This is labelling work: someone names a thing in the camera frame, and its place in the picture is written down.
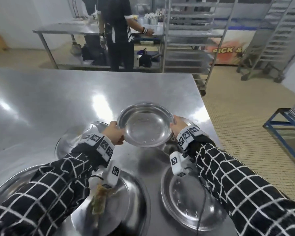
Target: bowl rim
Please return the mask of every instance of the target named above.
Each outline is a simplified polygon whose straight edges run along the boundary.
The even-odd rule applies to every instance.
[[[159,105],[157,103],[152,103],[152,102],[148,102],[148,103],[147,102],[140,102],[140,103],[132,104],[121,111],[121,113],[119,114],[118,119],[117,119],[117,128],[120,129],[120,119],[129,109],[131,109],[133,107],[145,106],[145,105],[152,105],[152,106],[157,106],[159,108],[162,108],[164,111],[166,111],[170,115],[172,122],[174,122],[174,115],[170,111],[168,111],[165,107],[163,107],[162,105]],[[169,136],[164,141],[157,143],[157,144],[147,145],[147,146],[142,146],[142,145],[137,145],[137,144],[135,144],[135,145],[131,144],[131,145],[137,146],[137,147],[142,147],[142,148],[157,147],[157,146],[160,146],[160,145],[166,143],[169,139],[171,139],[173,134],[174,134],[173,131],[170,130]]]

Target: yellow floor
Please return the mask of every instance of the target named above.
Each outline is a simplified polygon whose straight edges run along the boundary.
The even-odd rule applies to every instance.
[[[71,44],[53,51],[69,54]],[[45,51],[10,50],[0,53],[0,66],[52,68]],[[224,148],[295,199],[295,160],[262,125],[277,108],[292,107],[295,94],[271,79],[241,81],[235,67],[216,66],[203,97]],[[295,134],[286,133],[289,140]]]

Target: wire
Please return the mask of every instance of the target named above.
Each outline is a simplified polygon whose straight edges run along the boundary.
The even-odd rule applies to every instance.
[[[50,206],[48,207],[48,209],[46,210],[46,212],[45,212],[45,213],[43,214],[43,216],[40,218],[40,220],[39,220],[39,222],[38,222],[38,224],[37,224],[37,227],[36,227],[35,231],[33,232],[32,236],[35,236],[35,234],[37,233],[37,230],[38,230],[39,227],[40,227],[41,222],[44,220],[44,218],[46,217],[46,215],[51,211],[51,209],[52,209],[52,207],[54,206],[55,202],[58,201],[60,195],[64,192],[65,189],[67,189],[67,187],[69,186],[69,184],[70,184],[71,182],[73,182],[73,181],[78,180],[78,179],[82,179],[82,180],[84,180],[84,179],[88,179],[88,178],[91,178],[91,177],[97,177],[97,178],[100,178],[101,180],[104,180],[104,179],[103,179],[102,177],[100,177],[100,176],[92,175],[92,176],[90,176],[90,177],[84,177],[84,178],[73,178],[73,179],[71,179],[68,183],[66,183],[66,185],[62,188],[62,190],[59,192],[59,194],[57,195],[57,197],[56,197],[56,198],[53,200],[53,202],[50,204]]]
[[[201,183],[202,187],[203,187],[203,190],[205,192],[205,198],[203,200],[203,203],[202,203],[202,210],[200,212],[200,215],[199,215],[199,220],[198,220],[198,225],[197,225],[197,232],[196,232],[196,236],[198,236],[198,233],[199,233],[199,226],[200,226],[200,221],[201,221],[201,218],[202,218],[202,215],[203,215],[203,212],[205,210],[205,202],[206,202],[206,188],[204,187],[204,185]]]

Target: caster wheel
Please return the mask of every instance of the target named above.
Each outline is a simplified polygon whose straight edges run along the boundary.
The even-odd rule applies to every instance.
[[[275,83],[282,83],[283,79],[284,79],[284,77],[279,76],[279,77],[274,78],[273,81]]]
[[[206,91],[205,90],[200,90],[200,94],[202,97],[204,97],[206,95]]]
[[[249,75],[249,74],[245,74],[245,75],[243,75],[240,79],[241,79],[242,81],[246,81],[246,80],[248,80],[248,75]]]
[[[268,75],[271,71],[271,68],[265,68],[262,70],[262,73],[265,74],[265,75]]]

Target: black shirt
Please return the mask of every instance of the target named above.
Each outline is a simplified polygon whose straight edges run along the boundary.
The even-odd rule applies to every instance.
[[[113,43],[133,41],[126,19],[133,18],[129,0],[98,0],[98,13],[105,24],[105,35]]]

